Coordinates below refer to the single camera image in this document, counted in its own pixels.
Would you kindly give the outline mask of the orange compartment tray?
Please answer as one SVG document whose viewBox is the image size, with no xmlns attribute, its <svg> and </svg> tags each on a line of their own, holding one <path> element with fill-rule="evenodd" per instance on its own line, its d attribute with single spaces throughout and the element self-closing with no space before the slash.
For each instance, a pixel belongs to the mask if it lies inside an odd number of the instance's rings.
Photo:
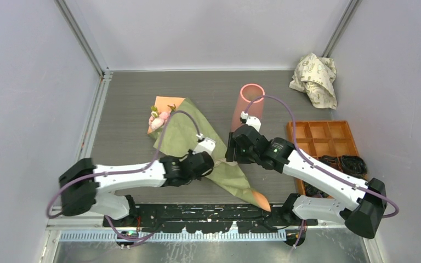
<svg viewBox="0 0 421 263">
<path fill-rule="evenodd" d="M 295 134 L 299 147 L 311 157 L 359 156 L 352 132 L 347 121 L 298 121 L 288 122 L 289 141 Z"/>
</svg>

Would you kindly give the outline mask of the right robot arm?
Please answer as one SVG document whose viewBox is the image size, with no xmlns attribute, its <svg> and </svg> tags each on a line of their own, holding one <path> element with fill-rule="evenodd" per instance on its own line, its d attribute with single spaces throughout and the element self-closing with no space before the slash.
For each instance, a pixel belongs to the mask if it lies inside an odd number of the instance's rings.
<svg viewBox="0 0 421 263">
<path fill-rule="evenodd" d="M 373 239 L 388 205 L 385 184 L 344 174 L 307 155 L 283 138 L 267 139 L 244 124 L 230 132 L 225 155 L 228 162 L 255 163 L 266 170 L 292 176 L 329 194 L 314 198 L 291 194 L 282 217 L 289 225 L 319 219 L 343 223 L 354 234 Z"/>
</svg>

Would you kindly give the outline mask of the dark patterned rolled tie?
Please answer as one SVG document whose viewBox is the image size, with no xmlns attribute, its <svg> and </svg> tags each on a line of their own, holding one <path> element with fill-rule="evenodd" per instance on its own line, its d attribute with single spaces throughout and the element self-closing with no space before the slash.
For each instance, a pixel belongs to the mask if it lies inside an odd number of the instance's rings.
<svg viewBox="0 0 421 263">
<path fill-rule="evenodd" d="M 318 159 L 320 162 L 338 170 L 346 175 L 355 178 L 365 179 L 367 175 L 367 166 L 362 158 L 359 156 L 342 155 L 342 156 L 328 156 L 324 155 Z"/>
<path fill-rule="evenodd" d="M 317 189 L 313 185 L 308 184 L 307 182 L 303 182 L 303 188 L 305 191 L 305 195 L 308 197 L 315 197 L 315 198 L 328 198 L 329 194 Z"/>
</svg>

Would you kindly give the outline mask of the aluminium frame rail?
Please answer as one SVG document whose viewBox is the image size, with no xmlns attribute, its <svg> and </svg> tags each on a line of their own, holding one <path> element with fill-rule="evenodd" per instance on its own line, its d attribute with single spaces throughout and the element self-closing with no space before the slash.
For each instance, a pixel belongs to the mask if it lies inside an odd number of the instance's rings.
<svg viewBox="0 0 421 263">
<path fill-rule="evenodd" d="M 95 90 L 95 94 L 88 111 L 87 119 L 80 138 L 79 147 L 75 155 L 75 163 L 80 159 L 90 157 L 94 147 L 95 137 L 101 120 L 101 115 L 107 98 L 112 71 L 107 69 Z"/>
</svg>

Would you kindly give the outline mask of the crumpled printed paper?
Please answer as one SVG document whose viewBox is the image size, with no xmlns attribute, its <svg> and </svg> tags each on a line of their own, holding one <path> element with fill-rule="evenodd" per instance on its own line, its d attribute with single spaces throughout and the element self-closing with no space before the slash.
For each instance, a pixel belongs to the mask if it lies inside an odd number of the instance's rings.
<svg viewBox="0 0 421 263">
<path fill-rule="evenodd" d="M 291 89 L 305 93 L 315 108 L 337 108 L 333 83 L 337 69 L 332 58 L 304 55 L 294 70 Z"/>
</svg>

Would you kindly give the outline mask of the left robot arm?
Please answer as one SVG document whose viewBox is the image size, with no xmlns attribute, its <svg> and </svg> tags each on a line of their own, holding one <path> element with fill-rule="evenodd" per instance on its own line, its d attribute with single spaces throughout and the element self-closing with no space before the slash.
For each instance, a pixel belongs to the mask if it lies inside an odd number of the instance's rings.
<svg viewBox="0 0 421 263">
<path fill-rule="evenodd" d="M 163 156 L 148 164 L 95 165 L 91 158 L 76 162 L 59 177 L 61 213 L 76 216 L 92 211 L 132 226 L 138 219 L 133 200 L 115 191 L 137 187 L 179 187 L 209 175 L 214 167 L 207 152 L 182 157 Z"/>
</svg>

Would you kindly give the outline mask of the green orange flower bouquet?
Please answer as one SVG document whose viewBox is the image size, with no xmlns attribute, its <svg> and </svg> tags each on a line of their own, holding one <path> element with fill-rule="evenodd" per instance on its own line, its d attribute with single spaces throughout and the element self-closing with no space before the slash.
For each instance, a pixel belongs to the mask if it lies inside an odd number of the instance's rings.
<svg viewBox="0 0 421 263">
<path fill-rule="evenodd" d="M 225 143 L 189 98 L 157 96 L 148 125 L 155 149 L 181 159 L 210 157 L 212 167 L 204 170 L 210 181 L 238 199 L 271 210 L 267 198 L 250 185 L 242 169 L 225 159 Z"/>
</svg>

